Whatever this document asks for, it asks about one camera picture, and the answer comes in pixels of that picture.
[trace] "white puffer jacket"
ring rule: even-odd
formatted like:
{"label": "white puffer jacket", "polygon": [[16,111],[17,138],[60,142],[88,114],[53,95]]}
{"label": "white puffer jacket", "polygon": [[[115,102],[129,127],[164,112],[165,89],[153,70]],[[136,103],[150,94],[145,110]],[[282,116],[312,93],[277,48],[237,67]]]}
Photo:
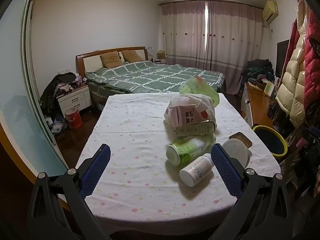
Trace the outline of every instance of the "white puffer jacket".
{"label": "white puffer jacket", "polygon": [[297,6],[297,27],[300,34],[297,46],[292,53],[284,73],[276,100],[283,111],[290,115],[290,121],[298,128],[306,116],[303,108],[305,64],[304,48],[308,27],[308,5],[300,0]]}

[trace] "red bucket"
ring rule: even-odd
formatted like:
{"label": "red bucket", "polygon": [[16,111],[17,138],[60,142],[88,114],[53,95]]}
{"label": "red bucket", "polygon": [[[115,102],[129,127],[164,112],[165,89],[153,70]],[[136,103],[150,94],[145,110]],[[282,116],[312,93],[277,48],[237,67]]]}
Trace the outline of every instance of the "red bucket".
{"label": "red bucket", "polygon": [[82,125],[82,120],[77,108],[71,108],[66,111],[66,119],[70,129],[78,128]]}

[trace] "air conditioner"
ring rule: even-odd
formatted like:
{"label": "air conditioner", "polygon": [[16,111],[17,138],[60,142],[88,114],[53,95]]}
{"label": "air conditioner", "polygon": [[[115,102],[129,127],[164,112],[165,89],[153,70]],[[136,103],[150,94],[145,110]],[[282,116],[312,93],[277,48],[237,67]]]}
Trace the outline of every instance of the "air conditioner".
{"label": "air conditioner", "polygon": [[262,11],[263,19],[270,24],[278,16],[278,6],[275,1],[267,1]]}

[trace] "metal screw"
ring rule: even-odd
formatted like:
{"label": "metal screw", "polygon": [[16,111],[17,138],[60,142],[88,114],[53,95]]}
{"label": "metal screw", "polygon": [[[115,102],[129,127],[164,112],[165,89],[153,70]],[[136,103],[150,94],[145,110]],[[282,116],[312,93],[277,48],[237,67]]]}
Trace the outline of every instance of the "metal screw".
{"label": "metal screw", "polygon": [[254,170],[253,169],[247,169],[245,171],[248,175],[253,175],[254,174]]}
{"label": "metal screw", "polygon": [[38,178],[39,179],[43,179],[45,177],[45,173],[44,172],[40,172],[39,174],[38,174]]}
{"label": "metal screw", "polygon": [[77,172],[77,170],[76,169],[70,169],[70,170],[68,170],[68,174],[69,175],[73,175],[73,174],[75,174]]}
{"label": "metal screw", "polygon": [[281,175],[280,173],[277,173],[277,174],[276,174],[276,178],[277,178],[277,179],[282,179],[283,177],[282,177],[282,175]]}

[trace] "brown pillow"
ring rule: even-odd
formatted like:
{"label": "brown pillow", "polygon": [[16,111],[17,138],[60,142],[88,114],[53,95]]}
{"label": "brown pillow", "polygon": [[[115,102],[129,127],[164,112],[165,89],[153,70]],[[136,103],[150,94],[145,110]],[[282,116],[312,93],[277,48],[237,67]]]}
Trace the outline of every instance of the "brown pillow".
{"label": "brown pillow", "polygon": [[143,61],[143,58],[140,57],[135,50],[123,50],[122,55],[124,60],[128,61],[129,63]]}
{"label": "brown pillow", "polygon": [[119,67],[123,65],[117,51],[101,54],[100,58],[103,67],[106,68]]}

